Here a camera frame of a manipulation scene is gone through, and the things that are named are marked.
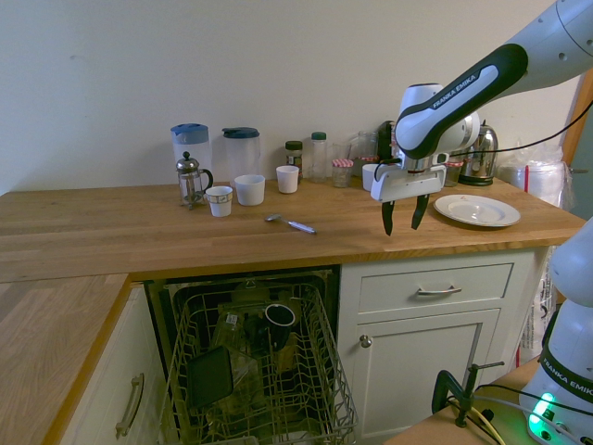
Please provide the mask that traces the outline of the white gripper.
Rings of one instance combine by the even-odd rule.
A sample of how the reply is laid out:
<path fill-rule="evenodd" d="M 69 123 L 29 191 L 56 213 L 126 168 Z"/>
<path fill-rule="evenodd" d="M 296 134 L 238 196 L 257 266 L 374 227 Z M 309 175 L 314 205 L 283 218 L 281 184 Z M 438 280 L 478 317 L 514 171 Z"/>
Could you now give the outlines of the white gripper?
<path fill-rule="evenodd" d="M 430 195 L 444 187 L 446 172 L 444 165 L 436 165 L 419 173 L 408 172 L 395 163 L 380 163 L 375 168 L 371 197 L 382 203 L 382 221 L 388 236 L 393 232 L 394 201 L 417 197 L 411 220 L 411 228 L 417 230 L 426 212 Z"/>

